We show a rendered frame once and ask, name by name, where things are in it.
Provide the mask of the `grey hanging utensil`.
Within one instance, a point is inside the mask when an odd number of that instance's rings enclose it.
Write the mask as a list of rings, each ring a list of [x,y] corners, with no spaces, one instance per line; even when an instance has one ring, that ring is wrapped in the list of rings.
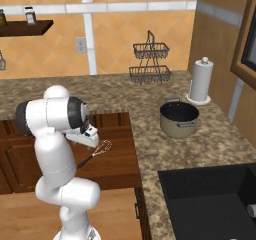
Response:
[[[6,70],[6,60],[3,58],[2,51],[0,50],[0,70]]]

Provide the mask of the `wooden framed wall cabinet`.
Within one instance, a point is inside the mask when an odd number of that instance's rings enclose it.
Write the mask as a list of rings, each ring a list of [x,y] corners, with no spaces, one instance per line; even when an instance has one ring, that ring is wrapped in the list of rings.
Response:
[[[256,0],[247,0],[230,71],[256,90]]]

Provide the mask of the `grey wall outlet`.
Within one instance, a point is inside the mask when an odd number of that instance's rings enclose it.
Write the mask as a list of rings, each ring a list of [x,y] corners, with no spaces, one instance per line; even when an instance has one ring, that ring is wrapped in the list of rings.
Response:
[[[86,38],[85,37],[76,37],[76,53],[77,54],[86,54],[87,47],[86,47]]]

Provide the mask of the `white paper towel roll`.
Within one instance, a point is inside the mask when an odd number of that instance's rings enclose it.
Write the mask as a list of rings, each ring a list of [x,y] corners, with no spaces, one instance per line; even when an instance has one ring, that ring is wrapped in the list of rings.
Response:
[[[197,60],[193,66],[192,79],[186,98],[196,105],[206,105],[211,101],[208,95],[214,63],[207,57]]]

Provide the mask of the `dark green spice jar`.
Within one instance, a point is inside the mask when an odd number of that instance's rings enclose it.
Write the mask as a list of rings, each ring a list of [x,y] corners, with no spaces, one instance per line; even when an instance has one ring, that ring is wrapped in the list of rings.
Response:
[[[6,25],[7,25],[7,20],[6,20],[4,10],[0,8],[0,26],[6,26]]]

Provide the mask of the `beige pot with black interior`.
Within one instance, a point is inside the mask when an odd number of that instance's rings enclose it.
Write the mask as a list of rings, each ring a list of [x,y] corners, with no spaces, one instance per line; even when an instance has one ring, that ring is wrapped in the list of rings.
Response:
[[[196,131],[198,117],[199,110],[194,105],[169,96],[160,107],[160,128],[168,137],[186,138]]]

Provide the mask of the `dark wooden wall shelf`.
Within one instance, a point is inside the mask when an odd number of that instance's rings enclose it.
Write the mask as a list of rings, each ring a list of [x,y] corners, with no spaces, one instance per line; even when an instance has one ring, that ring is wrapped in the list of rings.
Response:
[[[35,25],[29,25],[26,21],[9,21],[6,26],[0,26],[0,37],[40,36],[53,24],[52,20],[38,20]]]

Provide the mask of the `brown wooden cabinet run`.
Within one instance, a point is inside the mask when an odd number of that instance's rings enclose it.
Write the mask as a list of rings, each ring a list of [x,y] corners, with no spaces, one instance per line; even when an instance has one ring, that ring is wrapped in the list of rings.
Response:
[[[34,138],[23,135],[13,120],[0,120],[0,195],[33,192],[41,176]]]

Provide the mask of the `black sink basin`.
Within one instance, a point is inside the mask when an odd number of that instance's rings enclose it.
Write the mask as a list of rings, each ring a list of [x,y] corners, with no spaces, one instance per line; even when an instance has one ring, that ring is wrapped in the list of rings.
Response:
[[[256,240],[256,163],[158,176],[176,240]]]

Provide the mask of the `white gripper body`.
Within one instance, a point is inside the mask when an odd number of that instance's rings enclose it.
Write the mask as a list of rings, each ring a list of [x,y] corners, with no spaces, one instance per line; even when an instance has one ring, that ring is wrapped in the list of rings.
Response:
[[[99,136],[96,129],[88,129],[84,133],[67,131],[66,138],[75,143],[93,148],[97,147],[99,144]]]

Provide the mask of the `white spice jar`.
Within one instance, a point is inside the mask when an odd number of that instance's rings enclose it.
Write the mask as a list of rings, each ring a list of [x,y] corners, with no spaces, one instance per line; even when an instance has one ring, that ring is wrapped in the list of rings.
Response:
[[[36,14],[32,6],[25,7],[25,16],[28,25],[36,24]]]

